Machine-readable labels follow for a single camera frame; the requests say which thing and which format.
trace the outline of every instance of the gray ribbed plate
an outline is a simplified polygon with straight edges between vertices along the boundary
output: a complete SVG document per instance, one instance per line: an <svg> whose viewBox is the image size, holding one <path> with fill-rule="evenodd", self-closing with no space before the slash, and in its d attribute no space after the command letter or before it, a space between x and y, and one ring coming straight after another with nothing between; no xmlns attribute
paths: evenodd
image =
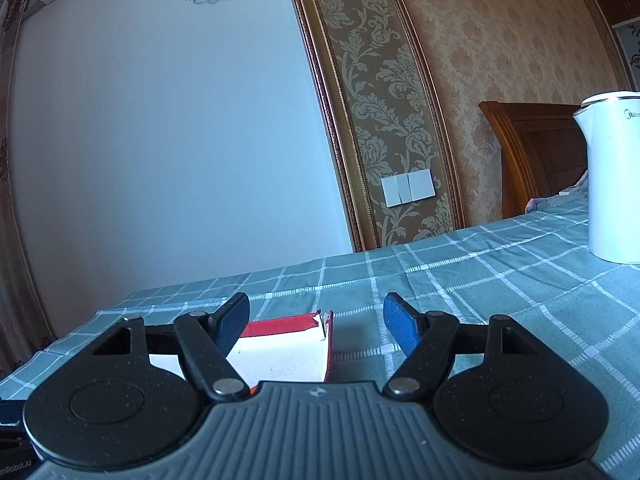
<svg viewBox="0 0 640 480"><path fill-rule="evenodd" d="M126 471L87 473L44 463L31 480L603 480L595 466L510 472L442 438L415 403L374 383L264 383L219 404L179 450Z"/></svg>

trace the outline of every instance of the light switch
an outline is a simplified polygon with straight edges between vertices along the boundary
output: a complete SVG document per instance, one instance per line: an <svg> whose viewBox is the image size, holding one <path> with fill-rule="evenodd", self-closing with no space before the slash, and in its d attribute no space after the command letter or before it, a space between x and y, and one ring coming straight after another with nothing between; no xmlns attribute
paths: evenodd
<svg viewBox="0 0 640 480"><path fill-rule="evenodd" d="M393 207L400 205L402 202L400 201L400 194L398 193L396 176L386 176L385 178L381 178L380 181L382 182L382 193L385 194L386 206Z"/></svg>
<svg viewBox="0 0 640 480"><path fill-rule="evenodd" d="M409 188L411 189L410 202L435 196L436 190L433 188L430 170L412 171L405 174L408 176Z"/></svg>
<svg viewBox="0 0 640 480"><path fill-rule="evenodd" d="M400 203L407 204L411 202L411 188L409 188L409 176L407 173L396 175L398 183L398 195L400 195Z"/></svg>

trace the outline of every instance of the floral wallpaper panel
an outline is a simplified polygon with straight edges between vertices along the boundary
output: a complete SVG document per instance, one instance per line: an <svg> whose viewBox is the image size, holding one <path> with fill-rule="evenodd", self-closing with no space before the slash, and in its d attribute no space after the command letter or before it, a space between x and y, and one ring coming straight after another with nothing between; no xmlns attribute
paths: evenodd
<svg viewBox="0 0 640 480"><path fill-rule="evenodd" d="M404 0L443 108L469 225L502 217L500 143L478 103L579 104L618 89L583 0Z"/></svg>
<svg viewBox="0 0 640 480"><path fill-rule="evenodd" d="M381 245L453 229L435 126L392 0L318 0L357 136ZM429 168L436 196L394 207L381 179Z"/></svg>

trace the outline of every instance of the electric kettle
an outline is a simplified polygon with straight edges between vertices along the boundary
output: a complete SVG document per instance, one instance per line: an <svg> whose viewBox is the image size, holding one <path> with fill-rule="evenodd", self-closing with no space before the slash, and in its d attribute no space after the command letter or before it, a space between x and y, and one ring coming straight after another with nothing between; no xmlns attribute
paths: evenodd
<svg viewBox="0 0 640 480"><path fill-rule="evenodd" d="M589 97L574 118L587 141L589 249L610 262L640 263L640 93Z"/></svg>

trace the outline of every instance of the curtain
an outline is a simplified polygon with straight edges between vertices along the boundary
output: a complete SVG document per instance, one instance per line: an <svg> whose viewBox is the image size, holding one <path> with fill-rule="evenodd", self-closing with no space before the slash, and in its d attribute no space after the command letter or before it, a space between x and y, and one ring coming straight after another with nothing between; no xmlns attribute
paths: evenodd
<svg viewBox="0 0 640 480"><path fill-rule="evenodd" d="M9 86L27 2L0 0L0 377L27 362L54 339L20 240L9 178Z"/></svg>

